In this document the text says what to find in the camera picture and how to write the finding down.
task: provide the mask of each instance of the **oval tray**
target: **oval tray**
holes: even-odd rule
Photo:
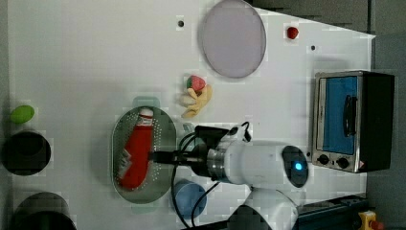
[[[153,110],[153,150],[176,150],[176,128],[170,116],[160,108],[147,107]],[[125,143],[137,123],[140,108],[136,107],[126,112],[114,127],[111,150],[111,176],[114,188],[122,198],[131,203],[145,204],[157,200],[168,191],[173,166],[150,161],[148,163],[146,179],[137,189],[129,191],[120,186],[117,176],[120,157],[122,156]]]

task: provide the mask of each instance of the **oven window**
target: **oven window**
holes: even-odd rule
[[[323,150],[354,154],[354,135],[346,130],[348,98],[357,97],[357,77],[330,78],[326,82]]]

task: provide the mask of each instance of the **white table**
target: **white table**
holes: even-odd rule
[[[37,191],[62,195],[78,229],[177,229],[167,193],[155,212],[140,215],[110,182],[110,137],[137,96],[155,96],[181,128],[184,122],[253,123],[254,138],[309,149],[312,80],[318,71],[369,70],[372,36],[258,10],[267,32],[259,70],[241,80],[219,76],[205,62],[197,31],[217,1],[9,1],[11,105],[30,104],[24,126],[52,145],[50,164],[12,177],[14,207]],[[183,29],[178,20],[185,21]],[[297,26],[294,41],[285,28]],[[214,96],[201,114],[180,118],[176,96],[190,74],[205,77]],[[365,174],[315,168],[306,202],[364,193]],[[179,178],[213,182],[180,169]],[[222,184],[198,222],[224,220],[248,196],[246,186]]]

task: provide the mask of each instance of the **ketchup bottle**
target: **ketchup bottle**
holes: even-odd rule
[[[137,125],[125,144],[119,167],[119,179],[123,188],[134,190],[147,175],[148,155],[152,144],[152,116],[149,108],[140,110]]]

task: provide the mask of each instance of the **blue bowl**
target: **blue bowl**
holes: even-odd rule
[[[193,206],[206,191],[200,185],[189,180],[181,180],[176,183],[174,191],[175,200],[179,208],[180,215],[183,217],[183,219],[191,219]],[[206,204],[207,197],[205,196],[194,211],[195,218],[203,212]]]

